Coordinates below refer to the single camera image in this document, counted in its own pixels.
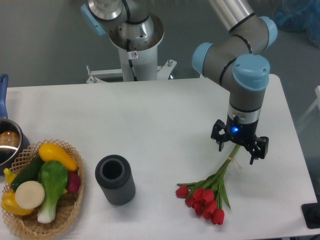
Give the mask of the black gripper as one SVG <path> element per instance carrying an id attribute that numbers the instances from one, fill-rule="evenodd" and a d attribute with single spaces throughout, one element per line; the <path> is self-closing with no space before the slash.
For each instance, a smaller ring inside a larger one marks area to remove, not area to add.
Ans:
<path id="1" fill-rule="evenodd" d="M 218 151 L 224 148 L 224 143 L 231 141 L 243 146 L 251 155 L 249 164 L 252 165 L 255 160 L 264 159 L 268 153 L 269 138 L 267 136 L 256 136 L 258 121 L 251 123 L 241 123 L 227 116 L 225 123 L 218 119 L 213 125 L 210 138 L 218 144 Z"/>

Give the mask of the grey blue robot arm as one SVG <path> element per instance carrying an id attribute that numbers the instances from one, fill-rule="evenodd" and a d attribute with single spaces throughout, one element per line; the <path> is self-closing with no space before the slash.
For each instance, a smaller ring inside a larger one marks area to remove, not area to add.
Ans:
<path id="1" fill-rule="evenodd" d="M 192 55 L 199 74 L 229 91 L 227 120 L 216 121 L 211 138 L 219 146 L 228 141 L 243 146 L 252 160 L 264 159 L 269 139 L 256 130 L 270 64 L 260 53 L 276 40 L 277 26 L 268 17 L 257 17 L 245 0 L 212 0 L 210 5 L 230 33 L 224 43 L 202 43 Z M 157 79 L 164 28 L 141 1 L 87 0 L 80 11 L 97 35 L 108 34 L 118 48 L 124 81 Z"/>

